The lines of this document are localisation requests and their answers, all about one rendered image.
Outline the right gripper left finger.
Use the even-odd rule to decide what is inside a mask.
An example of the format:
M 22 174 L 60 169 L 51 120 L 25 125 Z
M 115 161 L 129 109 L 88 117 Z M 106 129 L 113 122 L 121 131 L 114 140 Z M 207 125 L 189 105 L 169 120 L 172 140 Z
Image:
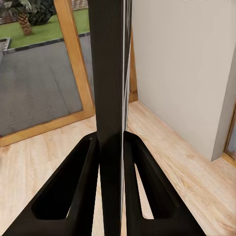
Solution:
M 98 169 L 96 131 L 77 143 L 2 236 L 91 236 Z

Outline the poster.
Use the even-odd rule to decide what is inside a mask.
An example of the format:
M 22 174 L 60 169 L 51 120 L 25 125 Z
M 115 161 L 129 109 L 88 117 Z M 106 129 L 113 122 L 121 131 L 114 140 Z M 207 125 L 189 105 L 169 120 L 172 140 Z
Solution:
M 121 236 L 132 0 L 88 0 L 104 236 Z

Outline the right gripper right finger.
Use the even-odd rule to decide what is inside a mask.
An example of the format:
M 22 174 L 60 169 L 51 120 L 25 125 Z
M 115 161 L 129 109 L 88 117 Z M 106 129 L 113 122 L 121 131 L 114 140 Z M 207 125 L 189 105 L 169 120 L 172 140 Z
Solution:
M 143 140 L 124 131 L 127 236 L 206 236 Z M 143 217 L 137 166 L 154 219 Z

